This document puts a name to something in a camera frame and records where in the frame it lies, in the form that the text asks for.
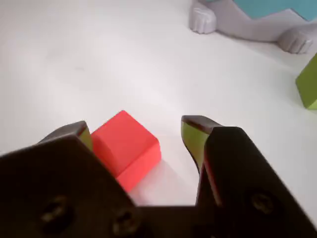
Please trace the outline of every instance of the white surface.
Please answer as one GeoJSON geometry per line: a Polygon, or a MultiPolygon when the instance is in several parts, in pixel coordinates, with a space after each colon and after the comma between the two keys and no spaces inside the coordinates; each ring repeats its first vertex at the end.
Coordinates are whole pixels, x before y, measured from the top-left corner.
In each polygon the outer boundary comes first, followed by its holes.
{"type": "Polygon", "coordinates": [[[125,109],[160,141],[139,204],[193,204],[198,174],[183,114],[242,127],[317,222],[317,115],[294,84],[310,55],[188,27],[189,0],[2,1],[0,150],[125,109]]]}

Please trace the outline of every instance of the blue toy part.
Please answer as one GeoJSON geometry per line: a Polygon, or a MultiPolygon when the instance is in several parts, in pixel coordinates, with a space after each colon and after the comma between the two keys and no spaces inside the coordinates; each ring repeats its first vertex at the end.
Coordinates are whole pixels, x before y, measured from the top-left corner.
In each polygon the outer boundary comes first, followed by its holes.
{"type": "Polygon", "coordinates": [[[250,18],[257,19],[273,13],[292,9],[303,19],[317,17],[317,0],[234,0],[250,18]]]}

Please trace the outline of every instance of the red block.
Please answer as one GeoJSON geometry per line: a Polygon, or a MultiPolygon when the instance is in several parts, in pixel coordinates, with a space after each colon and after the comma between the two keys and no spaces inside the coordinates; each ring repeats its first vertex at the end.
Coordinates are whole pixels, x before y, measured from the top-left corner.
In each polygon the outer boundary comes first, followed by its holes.
{"type": "Polygon", "coordinates": [[[121,111],[92,133],[96,156],[130,191],[160,161],[159,141],[121,111]]]}

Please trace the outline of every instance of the plastic toy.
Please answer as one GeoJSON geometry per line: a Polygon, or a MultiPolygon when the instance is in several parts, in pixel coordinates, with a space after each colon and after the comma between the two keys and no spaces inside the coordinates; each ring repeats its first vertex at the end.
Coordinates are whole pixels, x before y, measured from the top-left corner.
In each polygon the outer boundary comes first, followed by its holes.
{"type": "Polygon", "coordinates": [[[296,84],[305,108],[317,110],[317,55],[303,69],[296,84]]]}
{"type": "Polygon", "coordinates": [[[218,30],[253,41],[277,42],[287,52],[306,53],[317,32],[316,0],[194,0],[190,28],[218,30]]]}
{"type": "Polygon", "coordinates": [[[125,111],[91,136],[95,155],[125,191],[130,191],[161,159],[158,139],[125,111]]]}

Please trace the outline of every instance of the toy foot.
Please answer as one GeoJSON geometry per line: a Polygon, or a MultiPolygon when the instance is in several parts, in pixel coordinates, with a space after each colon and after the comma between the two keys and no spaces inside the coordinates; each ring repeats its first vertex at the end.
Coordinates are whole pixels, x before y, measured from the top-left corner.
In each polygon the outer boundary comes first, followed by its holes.
{"type": "Polygon", "coordinates": [[[189,27],[199,34],[208,34],[216,30],[216,16],[205,5],[194,2],[189,16],[189,27]]]}
{"type": "Polygon", "coordinates": [[[277,43],[284,51],[292,54],[303,54],[309,50],[313,44],[313,39],[305,31],[291,29],[282,34],[277,43]]]}

